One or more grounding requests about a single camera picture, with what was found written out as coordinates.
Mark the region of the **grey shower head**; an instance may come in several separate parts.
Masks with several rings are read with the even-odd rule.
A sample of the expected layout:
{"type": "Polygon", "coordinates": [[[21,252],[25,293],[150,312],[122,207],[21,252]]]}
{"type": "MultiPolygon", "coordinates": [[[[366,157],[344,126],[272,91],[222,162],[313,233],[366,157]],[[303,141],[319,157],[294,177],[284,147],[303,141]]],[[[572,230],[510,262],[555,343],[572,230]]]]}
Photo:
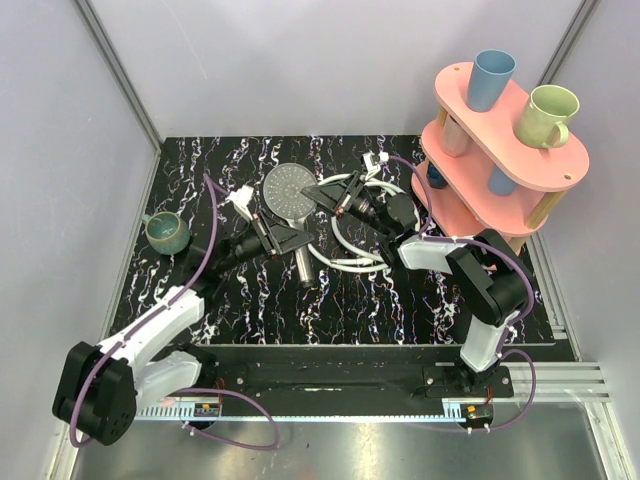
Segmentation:
{"type": "Polygon", "coordinates": [[[263,198],[273,214],[303,231],[305,220],[315,211],[316,204],[302,194],[302,189],[316,184],[314,174],[303,165],[282,163],[266,175],[263,198]]]}

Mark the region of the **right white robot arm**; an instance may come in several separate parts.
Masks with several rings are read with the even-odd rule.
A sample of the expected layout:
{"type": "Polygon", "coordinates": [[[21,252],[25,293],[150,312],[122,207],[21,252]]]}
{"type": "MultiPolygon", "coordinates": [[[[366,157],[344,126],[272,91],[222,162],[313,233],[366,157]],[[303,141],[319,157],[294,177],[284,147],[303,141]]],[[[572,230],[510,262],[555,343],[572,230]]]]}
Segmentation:
{"type": "Polygon", "coordinates": [[[451,274],[472,317],[460,350],[464,365],[454,384],[476,396],[490,383],[489,370],[501,358],[509,322],[531,305],[531,275],[500,234],[486,229],[471,237],[432,237],[417,230],[419,218],[405,193],[377,198],[358,173],[346,181],[311,185],[301,194],[332,217],[349,214],[382,235],[379,255],[387,267],[451,274]]]}

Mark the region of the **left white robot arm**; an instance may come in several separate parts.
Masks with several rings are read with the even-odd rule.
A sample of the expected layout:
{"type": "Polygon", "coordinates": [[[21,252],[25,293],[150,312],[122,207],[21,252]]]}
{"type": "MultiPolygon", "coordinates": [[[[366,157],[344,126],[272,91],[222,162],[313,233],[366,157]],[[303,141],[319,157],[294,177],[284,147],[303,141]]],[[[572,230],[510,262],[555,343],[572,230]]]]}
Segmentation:
{"type": "Polygon", "coordinates": [[[68,352],[52,413],[71,431],[105,445],[119,440],[135,416],[171,393],[196,396],[215,386],[215,357],[189,342],[170,343],[203,320],[222,297],[226,274],[256,258],[279,259],[311,243],[302,218],[285,220],[260,211],[239,233],[190,242],[176,262],[177,285],[123,330],[68,352]]]}

